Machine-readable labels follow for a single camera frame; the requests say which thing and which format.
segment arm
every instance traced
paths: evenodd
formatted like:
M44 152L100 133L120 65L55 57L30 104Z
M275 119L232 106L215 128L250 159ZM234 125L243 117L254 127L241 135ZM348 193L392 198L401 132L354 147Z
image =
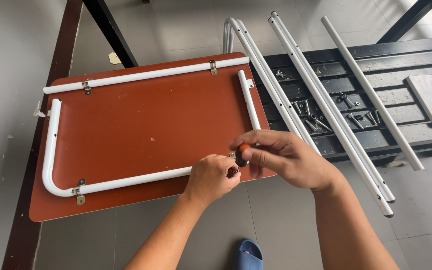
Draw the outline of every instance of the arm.
M301 138L253 130L234 139L229 148L243 143L260 144L242 153L252 177L260 178L262 168L269 168L291 185L312 190L324 269L399 269L343 174Z
M239 184L240 172L226 177L230 168L236 170L237 165L227 156L209 155L197 161L183 194L124 269L176 269L201 214L213 201Z

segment hand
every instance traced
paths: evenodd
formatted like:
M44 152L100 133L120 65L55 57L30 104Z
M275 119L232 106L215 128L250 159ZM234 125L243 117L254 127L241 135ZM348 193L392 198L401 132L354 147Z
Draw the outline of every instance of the hand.
M229 149L255 143L260 145L242 153L242 158L249 161L251 177L261 178L263 168L268 168L295 187L319 191L329 186L334 176L342 176L335 166L290 132L252 130L231 141Z
M234 158L215 154L201 158L193 165L183 194L208 207L240 183L241 172L227 177L230 168L238 169Z

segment left hand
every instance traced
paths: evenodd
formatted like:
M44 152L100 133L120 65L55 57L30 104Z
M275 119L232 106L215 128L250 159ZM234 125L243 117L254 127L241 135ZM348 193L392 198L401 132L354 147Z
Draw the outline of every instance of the left hand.
M234 158L216 154L201 158L193 165L183 194L208 207L240 183L241 172L227 177L230 168L238 169Z

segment right hand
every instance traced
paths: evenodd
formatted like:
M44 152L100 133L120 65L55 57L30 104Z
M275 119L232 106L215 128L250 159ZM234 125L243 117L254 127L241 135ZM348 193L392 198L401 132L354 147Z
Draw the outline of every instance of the right hand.
M229 149L255 143L260 145L242 153L242 158L249 161L251 177L261 178L263 168L268 168L295 187L319 191L328 187L335 176L342 176L333 164L291 132L252 130L231 141Z

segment blue slipper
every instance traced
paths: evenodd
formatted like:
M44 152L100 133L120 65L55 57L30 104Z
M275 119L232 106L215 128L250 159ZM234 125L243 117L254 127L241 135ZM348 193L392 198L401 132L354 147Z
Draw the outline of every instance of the blue slipper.
M258 243L249 238L243 238L237 243L233 270L263 270L263 253Z

